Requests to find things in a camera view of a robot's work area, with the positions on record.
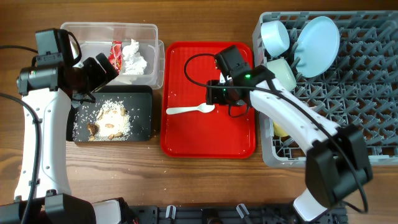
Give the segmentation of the red snack wrapper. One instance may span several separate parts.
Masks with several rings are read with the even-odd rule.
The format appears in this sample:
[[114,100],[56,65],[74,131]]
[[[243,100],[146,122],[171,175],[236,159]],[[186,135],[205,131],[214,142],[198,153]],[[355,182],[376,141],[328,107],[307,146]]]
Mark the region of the red snack wrapper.
[[122,42],[113,41],[109,52],[108,60],[114,69],[119,73],[123,65]]

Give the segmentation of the white tissue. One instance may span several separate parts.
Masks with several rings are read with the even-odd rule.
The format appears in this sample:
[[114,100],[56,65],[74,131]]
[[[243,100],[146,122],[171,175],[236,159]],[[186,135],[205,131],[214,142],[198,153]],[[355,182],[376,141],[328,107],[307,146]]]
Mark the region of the white tissue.
[[122,75],[143,75],[147,61],[139,52],[139,42],[131,39],[131,43],[122,48]]

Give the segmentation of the cream plastic spoon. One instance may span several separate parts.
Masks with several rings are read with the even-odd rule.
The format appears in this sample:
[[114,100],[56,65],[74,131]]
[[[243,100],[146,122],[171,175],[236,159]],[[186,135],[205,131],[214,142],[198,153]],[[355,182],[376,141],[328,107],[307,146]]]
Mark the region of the cream plastic spoon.
[[171,114],[180,114],[187,113],[191,111],[199,111],[201,113],[209,113],[215,109],[215,105],[208,105],[206,103],[202,103],[198,106],[186,106],[186,107],[175,107],[175,108],[167,108],[166,113]]

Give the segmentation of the rice and food scraps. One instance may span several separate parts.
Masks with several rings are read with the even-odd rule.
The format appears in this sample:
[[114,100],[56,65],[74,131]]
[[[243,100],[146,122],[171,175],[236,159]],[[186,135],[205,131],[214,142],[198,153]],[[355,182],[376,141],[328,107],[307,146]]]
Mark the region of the rice and food scraps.
[[124,101],[101,100],[83,105],[73,119],[72,140],[126,141],[132,136],[133,122],[137,118],[132,112]]

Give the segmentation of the mint green bowl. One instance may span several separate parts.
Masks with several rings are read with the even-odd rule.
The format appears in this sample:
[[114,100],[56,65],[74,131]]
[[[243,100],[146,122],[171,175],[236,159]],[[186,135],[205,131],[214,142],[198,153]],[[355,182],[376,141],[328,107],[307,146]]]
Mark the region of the mint green bowl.
[[266,67],[275,74],[275,77],[281,82],[283,87],[292,91],[297,86],[296,79],[289,64],[284,58],[279,58],[267,62]]

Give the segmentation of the yellow plastic cup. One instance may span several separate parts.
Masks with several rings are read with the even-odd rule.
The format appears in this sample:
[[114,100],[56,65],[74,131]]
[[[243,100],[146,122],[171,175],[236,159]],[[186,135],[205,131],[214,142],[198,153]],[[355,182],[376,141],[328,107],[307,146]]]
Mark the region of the yellow plastic cup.
[[273,122],[274,134],[278,137],[287,137],[289,134],[276,122]]

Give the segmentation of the light blue bowl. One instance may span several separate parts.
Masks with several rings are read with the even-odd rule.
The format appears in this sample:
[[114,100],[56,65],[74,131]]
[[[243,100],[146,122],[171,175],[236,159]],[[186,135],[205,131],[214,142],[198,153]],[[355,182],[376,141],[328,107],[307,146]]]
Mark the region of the light blue bowl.
[[290,47],[290,39],[281,21],[265,22],[261,25],[261,38],[271,57],[278,57]]

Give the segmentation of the light blue plate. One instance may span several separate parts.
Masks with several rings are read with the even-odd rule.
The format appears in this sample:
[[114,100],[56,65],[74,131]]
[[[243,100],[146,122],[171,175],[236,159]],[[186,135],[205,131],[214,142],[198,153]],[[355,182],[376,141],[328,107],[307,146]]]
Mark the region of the light blue plate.
[[312,78],[327,71],[340,47],[340,33],[335,23],[326,16],[312,19],[297,39],[294,59],[300,59],[296,70],[305,78]]

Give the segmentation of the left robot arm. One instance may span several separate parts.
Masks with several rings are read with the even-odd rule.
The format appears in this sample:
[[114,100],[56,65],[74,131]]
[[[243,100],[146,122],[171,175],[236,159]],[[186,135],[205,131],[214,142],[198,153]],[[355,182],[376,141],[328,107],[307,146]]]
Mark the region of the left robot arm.
[[64,29],[35,34],[29,67],[17,78],[16,102],[24,109],[22,169],[14,201],[1,207],[2,223],[124,223],[129,210],[120,198],[90,203],[72,195],[66,168],[70,110],[94,103],[93,93],[117,71],[99,54],[74,55],[76,37]]

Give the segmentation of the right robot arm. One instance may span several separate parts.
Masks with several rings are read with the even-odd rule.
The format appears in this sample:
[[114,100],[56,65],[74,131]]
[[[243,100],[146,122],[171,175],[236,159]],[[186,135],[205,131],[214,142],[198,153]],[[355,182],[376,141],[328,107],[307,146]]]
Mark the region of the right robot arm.
[[213,55],[224,82],[210,83],[227,104],[243,100],[279,124],[306,155],[305,191],[293,202],[296,215],[311,222],[373,179],[363,132],[321,116],[286,90],[265,66],[252,68],[234,45]]

